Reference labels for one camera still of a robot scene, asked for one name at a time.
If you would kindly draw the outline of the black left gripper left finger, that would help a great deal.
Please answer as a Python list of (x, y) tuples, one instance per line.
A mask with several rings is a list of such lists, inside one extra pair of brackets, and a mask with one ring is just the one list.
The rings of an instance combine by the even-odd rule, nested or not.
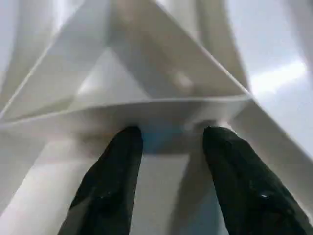
[(142, 159), (143, 139), (126, 127), (84, 175), (60, 235), (128, 235)]

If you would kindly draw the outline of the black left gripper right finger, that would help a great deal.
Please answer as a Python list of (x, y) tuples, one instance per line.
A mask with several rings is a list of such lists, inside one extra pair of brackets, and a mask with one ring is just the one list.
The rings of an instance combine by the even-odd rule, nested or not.
[(204, 129), (202, 148), (230, 235), (311, 235), (285, 185), (250, 144), (224, 127)]

